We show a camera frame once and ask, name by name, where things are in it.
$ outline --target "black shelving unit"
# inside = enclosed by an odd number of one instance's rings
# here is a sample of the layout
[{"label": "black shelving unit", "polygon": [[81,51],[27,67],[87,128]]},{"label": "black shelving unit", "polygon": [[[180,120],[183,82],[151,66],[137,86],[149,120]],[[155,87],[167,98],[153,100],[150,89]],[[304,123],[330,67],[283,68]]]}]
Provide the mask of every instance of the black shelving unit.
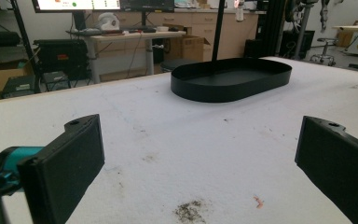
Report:
[{"label": "black shelving unit", "polygon": [[[14,14],[14,16],[16,18],[17,25],[18,25],[19,30],[20,30],[20,35],[21,35],[21,39],[22,39],[22,45],[25,48],[25,51],[27,53],[28,60],[30,60],[31,66],[33,67],[34,71],[37,72],[37,70],[36,70],[36,62],[34,60],[34,53],[33,53],[33,50],[31,48],[27,32],[25,30],[24,22],[22,20],[22,16],[21,16],[21,12],[20,12],[17,0],[10,0],[10,4],[11,4],[12,8],[8,8],[8,9],[5,9],[5,10],[13,12],[13,14]],[[35,74],[35,75],[37,77],[36,82],[38,82],[38,80],[40,78],[40,74]],[[40,92],[38,85],[35,85],[35,86],[37,88],[36,92]]]}]

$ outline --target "red mark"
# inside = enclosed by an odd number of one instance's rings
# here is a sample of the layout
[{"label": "red mark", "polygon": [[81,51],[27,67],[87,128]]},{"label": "red mark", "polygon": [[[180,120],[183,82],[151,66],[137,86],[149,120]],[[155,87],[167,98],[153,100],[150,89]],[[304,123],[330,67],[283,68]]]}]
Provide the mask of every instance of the red mark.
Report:
[{"label": "red mark", "polygon": [[257,196],[254,196],[254,199],[258,202],[258,206],[256,208],[262,208],[264,201],[261,201]]}]

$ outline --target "chair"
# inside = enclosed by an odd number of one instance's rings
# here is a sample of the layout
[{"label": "chair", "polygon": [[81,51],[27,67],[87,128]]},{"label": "chair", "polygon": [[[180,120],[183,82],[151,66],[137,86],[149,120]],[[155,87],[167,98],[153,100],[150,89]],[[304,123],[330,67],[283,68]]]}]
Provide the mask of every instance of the chair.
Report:
[{"label": "chair", "polygon": [[310,57],[310,61],[314,61],[314,62],[320,62],[320,63],[324,63],[325,60],[328,60],[329,66],[334,66],[336,64],[336,62],[334,62],[334,57],[331,55],[327,55],[327,47],[329,46],[329,44],[336,44],[336,42],[338,41],[337,38],[318,38],[317,41],[319,42],[324,42],[324,52],[322,54],[314,54],[312,55],[312,57]]}]

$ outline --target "black box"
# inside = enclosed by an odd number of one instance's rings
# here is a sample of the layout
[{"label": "black box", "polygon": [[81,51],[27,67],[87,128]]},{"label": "black box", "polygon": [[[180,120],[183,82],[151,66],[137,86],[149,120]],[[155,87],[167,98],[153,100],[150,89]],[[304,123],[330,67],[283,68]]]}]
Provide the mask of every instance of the black box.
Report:
[{"label": "black box", "polygon": [[45,73],[43,74],[43,79],[46,83],[46,89],[48,91],[59,91],[71,88],[68,76],[61,71]]},{"label": "black box", "polygon": [[10,77],[2,91],[2,98],[34,94],[35,76]]},{"label": "black box", "polygon": [[16,32],[0,32],[0,47],[14,47],[20,44],[20,37]]},{"label": "black box", "polygon": [[268,11],[269,10],[269,1],[268,0],[258,0],[257,1],[257,10]]},{"label": "black box", "polygon": [[37,69],[41,74],[63,71],[70,80],[88,77],[89,57],[84,40],[36,40],[34,44],[40,48]]},{"label": "black box", "polygon": [[[310,50],[314,34],[315,31],[305,31],[300,52],[298,53],[300,59],[304,59],[307,55],[307,51]],[[292,56],[295,55],[297,40],[298,34],[293,33],[292,31],[284,31],[279,56],[283,58],[292,58]]]},{"label": "black box", "polygon": [[248,39],[245,42],[245,50],[243,52],[244,58],[260,58],[262,53],[263,41],[261,39]]}]

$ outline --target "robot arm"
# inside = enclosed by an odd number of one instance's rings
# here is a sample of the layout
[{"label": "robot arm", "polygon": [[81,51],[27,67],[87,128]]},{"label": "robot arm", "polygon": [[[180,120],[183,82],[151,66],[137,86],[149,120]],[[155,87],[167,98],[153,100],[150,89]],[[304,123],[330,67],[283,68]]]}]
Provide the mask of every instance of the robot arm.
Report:
[{"label": "robot arm", "polygon": [[330,0],[322,0],[322,9],[321,9],[321,23],[322,23],[322,33],[326,29],[326,23],[327,23],[327,5],[330,2]]}]

